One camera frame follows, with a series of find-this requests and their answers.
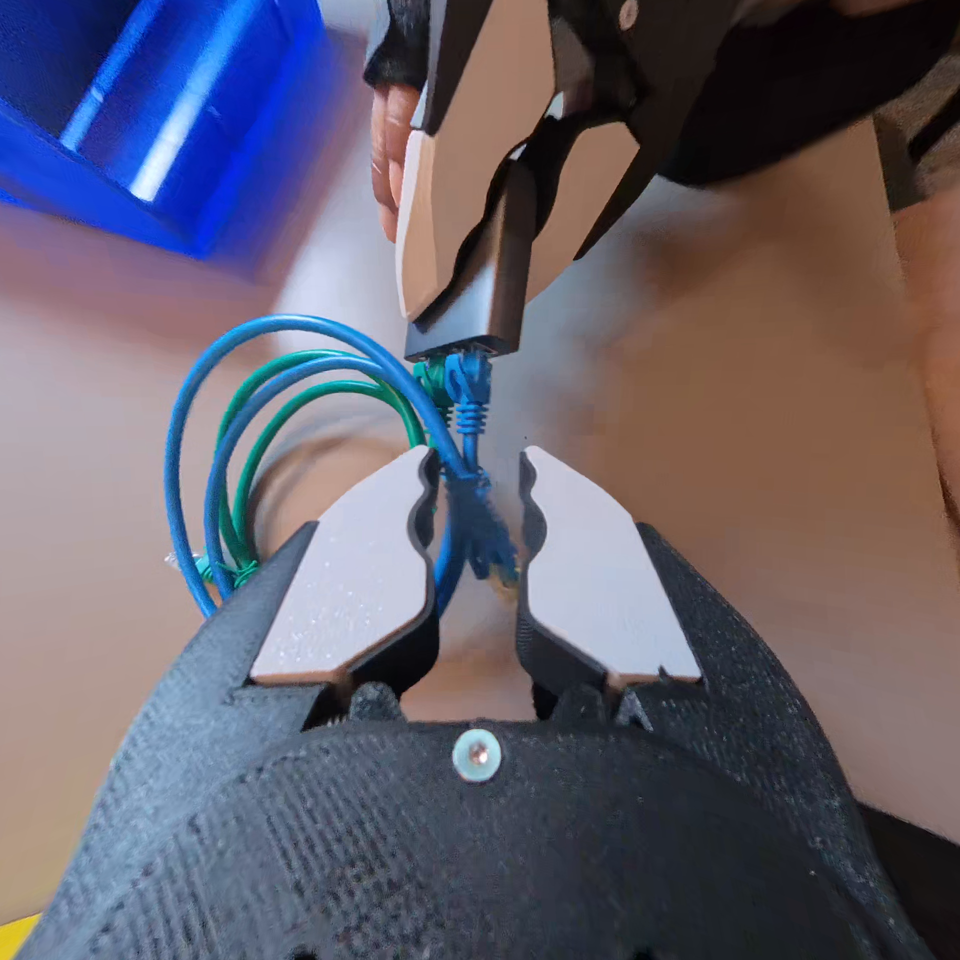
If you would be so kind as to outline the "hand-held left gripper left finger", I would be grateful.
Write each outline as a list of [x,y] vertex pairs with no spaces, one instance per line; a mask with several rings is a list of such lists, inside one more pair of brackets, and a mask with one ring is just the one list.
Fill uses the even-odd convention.
[[420,444],[320,516],[250,668],[255,684],[358,683],[361,668],[426,623],[439,482],[438,452]]

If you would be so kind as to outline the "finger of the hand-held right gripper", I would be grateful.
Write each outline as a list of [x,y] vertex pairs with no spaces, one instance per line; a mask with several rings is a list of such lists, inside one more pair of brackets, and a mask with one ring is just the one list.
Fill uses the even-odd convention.
[[395,241],[404,318],[420,318],[450,286],[498,169],[555,93],[546,1],[431,2]]
[[521,153],[536,187],[527,303],[577,258],[639,150],[613,115],[547,113],[536,125]]

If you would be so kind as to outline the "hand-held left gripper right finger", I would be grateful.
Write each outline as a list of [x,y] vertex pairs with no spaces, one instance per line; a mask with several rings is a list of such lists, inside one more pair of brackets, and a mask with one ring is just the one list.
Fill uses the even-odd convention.
[[516,649],[547,692],[601,692],[703,674],[641,532],[601,486],[539,446],[519,457]]

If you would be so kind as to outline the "dark grey port adapter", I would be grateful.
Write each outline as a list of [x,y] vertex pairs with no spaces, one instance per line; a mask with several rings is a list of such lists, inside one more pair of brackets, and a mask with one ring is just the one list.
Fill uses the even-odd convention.
[[451,282],[409,325],[407,361],[467,350],[497,357],[519,349],[536,217],[534,174],[509,160]]

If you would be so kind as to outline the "yellow plastic bin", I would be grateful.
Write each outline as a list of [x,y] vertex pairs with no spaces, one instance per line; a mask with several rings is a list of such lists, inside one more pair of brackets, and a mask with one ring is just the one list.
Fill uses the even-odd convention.
[[42,914],[33,914],[3,923],[0,928],[1,959],[13,959],[35,929]]

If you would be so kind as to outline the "person's right hand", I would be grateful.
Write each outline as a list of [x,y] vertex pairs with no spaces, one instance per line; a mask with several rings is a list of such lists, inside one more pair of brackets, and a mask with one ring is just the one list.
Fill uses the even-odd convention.
[[426,83],[429,1],[380,1],[366,45],[363,79],[373,92],[370,178],[381,227],[397,240],[406,147]]

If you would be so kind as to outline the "dark cloth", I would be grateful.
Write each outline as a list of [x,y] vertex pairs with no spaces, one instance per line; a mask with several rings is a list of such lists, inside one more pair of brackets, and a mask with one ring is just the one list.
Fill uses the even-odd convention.
[[802,2],[774,20],[733,27],[657,174],[713,186],[846,129],[925,78],[958,20],[957,1],[862,16]]
[[959,957],[959,846],[865,803],[858,809],[878,860],[934,957]]

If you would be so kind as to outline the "blue plastic bin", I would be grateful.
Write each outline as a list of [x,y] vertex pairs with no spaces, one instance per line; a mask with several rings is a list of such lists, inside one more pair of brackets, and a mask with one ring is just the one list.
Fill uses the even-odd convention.
[[2,2],[2,206],[208,259],[329,50],[319,2]]

